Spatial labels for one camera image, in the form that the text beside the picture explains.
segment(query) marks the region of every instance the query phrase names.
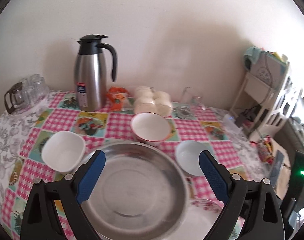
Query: teal cloth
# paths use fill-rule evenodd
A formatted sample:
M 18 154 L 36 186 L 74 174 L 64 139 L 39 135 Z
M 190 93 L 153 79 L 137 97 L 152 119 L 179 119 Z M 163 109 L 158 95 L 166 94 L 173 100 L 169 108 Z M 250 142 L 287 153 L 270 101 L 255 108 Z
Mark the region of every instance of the teal cloth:
M 243 55 L 243 60 L 244 60 L 244 65 L 245 65 L 245 68 L 247 70 L 250 70 L 250 66 L 249 64 L 247 64 L 248 61 L 250 61 L 252 64 L 255 64 L 258 62 L 259 60 L 259 57 L 260 57 L 260 53 L 262 52 L 263 50 L 258 48 L 258 47 L 249 47 L 244 55 Z

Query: plate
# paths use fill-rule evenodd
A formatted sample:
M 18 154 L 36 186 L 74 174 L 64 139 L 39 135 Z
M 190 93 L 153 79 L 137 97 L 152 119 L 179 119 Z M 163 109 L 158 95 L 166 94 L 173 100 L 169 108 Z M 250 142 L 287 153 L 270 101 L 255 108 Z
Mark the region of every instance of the plate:
M 213 155 L 212 149 L 203 143 L 191 140 L 183 141 L 176 147 L 175 159 L 188 174 L 204 176 L 199 165 L 199 156 L 204 150 L 209 150 Z
M 188 190 L 175 162 L 138 142 L 111 143 L 101 150 L 106 165 L 81 205 L 93 228 L 113 240 L 163 239 L 178 228 Z
M 180 227 L 165 240 L 203 240 L 214 225 L 222 208 L 207 199 L 190 200 L 186 218 Z M 237 239 L 241 231 L 237 222 L 229 240 Z

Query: blue gripper pad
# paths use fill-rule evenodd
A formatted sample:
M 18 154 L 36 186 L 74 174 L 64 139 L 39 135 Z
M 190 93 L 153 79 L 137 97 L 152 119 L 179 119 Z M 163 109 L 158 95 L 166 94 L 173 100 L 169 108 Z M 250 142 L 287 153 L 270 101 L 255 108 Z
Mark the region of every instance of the blue gripper pad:
M 92 193 L 92 190 L 105 166 L 105 161 L 105 153 L 100 151 L 92 165 L 86 171 L 82 180 L 79 182 L 76 195 L 76 201 L 79 203 L 79 205 L 81 205 L 83 201 L 88 200 L 90 197 L 90 194 Z
M 206 156 L 204 152 L 200 153 L 199 165 L 207 181 L 209 182 L 216 198 L 222 201 L 224 204 L 227 204 L 229 200 L 228 186 L 221 177 L 218 170 L 213 165 L 212 161 Z

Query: white bowl with red rim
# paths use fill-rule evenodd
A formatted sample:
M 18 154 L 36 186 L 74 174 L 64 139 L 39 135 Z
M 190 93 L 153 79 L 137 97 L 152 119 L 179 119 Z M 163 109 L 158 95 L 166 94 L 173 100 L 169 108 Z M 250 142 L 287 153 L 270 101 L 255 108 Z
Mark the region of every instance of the white bowl with red rim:
M 152 146 L 157 146 L 171 135 L 171 125 L 162 116 L 154 113 L 139 113 L 131 120 L 134 138 Z

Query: screw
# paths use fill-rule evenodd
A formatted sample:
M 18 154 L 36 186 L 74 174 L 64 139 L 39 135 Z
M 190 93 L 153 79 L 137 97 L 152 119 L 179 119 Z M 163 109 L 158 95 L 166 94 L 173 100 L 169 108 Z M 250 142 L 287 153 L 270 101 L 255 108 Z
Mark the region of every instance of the screw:
M 270 180 L 269 180 L 269 179 L 267 179 L 267 178 L 263 179 L 263 182 L 264 182 L 265 184 L 267 184 L 267 185 L 269 185 L 269 184 L 270 184 Z
M 64 176 L 64 178 L 65 178 L 66 180 L 70 180 L 70 179 L 73 178 L 73 175 L 69 173 L 69 174 L 66 174 L 66 175 Z
M 235 180 L 240 180 L 240 179 L 241 179 L 241 176 L 240 176 L 239 174 L 237 174 L 237 173 L 234 173 L 234 174 L 232 175 L 232 178 L 235 179 Z
M 35 179 L 34 179 L 34 184 L 40 184 L 41 181 L 42 181 L 41 178 L 35 177 Z

